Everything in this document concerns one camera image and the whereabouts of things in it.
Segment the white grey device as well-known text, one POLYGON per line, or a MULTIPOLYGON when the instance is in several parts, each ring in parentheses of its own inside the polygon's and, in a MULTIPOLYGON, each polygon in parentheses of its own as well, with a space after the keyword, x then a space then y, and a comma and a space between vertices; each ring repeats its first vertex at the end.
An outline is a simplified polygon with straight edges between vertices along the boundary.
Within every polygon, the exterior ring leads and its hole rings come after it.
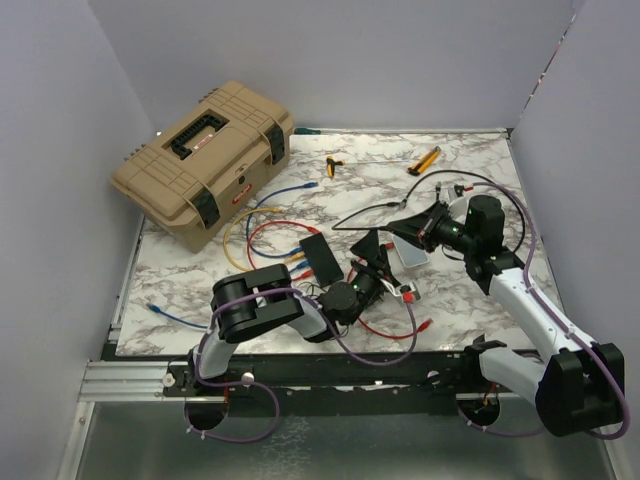
POLYGON ((429 255, 424 250, 395 235, 392 236, 392 242, 400 262, 405 268, 413 269, 429 263, 429 255))

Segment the black blue network switch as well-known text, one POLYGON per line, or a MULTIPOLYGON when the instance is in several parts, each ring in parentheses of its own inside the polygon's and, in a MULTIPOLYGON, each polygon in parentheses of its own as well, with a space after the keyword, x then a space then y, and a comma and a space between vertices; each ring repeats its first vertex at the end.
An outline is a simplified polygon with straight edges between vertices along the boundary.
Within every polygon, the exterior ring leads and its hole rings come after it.
POLYGON ((308 236, 299 244, 320 287, 328 287, 344 279, 344 273, 322 233, 308 236))

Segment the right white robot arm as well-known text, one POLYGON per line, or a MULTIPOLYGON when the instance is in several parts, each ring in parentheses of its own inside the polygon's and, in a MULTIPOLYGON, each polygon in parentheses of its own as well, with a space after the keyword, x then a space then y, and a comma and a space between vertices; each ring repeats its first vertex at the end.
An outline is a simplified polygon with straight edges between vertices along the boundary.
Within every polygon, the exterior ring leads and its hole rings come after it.
POLYGON ((534 362, 500 342, 466 348, 461 383, 481 391, 497 383, 529 401, 546 430, 563 437, 585 432, 624 436, 631 423, 624 394, 624 356, 572 323, 531 279, 531 262, 504 244, 505 213, 489 195, 472 197, 464 222, 434 202, 427 210, 389 222, 386 231, 428 253, 445 245, 462 254, 467 275, 517 322, 541 357, 534 362))

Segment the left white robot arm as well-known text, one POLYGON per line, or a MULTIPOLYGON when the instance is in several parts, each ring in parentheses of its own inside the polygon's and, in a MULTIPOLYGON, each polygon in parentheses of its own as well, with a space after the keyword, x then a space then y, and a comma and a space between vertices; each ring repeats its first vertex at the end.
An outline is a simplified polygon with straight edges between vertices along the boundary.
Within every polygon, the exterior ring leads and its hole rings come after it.
POLYGON ((283 325, 309 343, 334 339, 342 327, 354 324, 384 293, 400 285, 377 232, 368 232, 350 252, 355 276, 332 283, 313 302, 291 291, 291 275, 280 264, 218 281, 210 327, 190 352, 189 386, 202 395, 214 392, 240 344, 283 325))

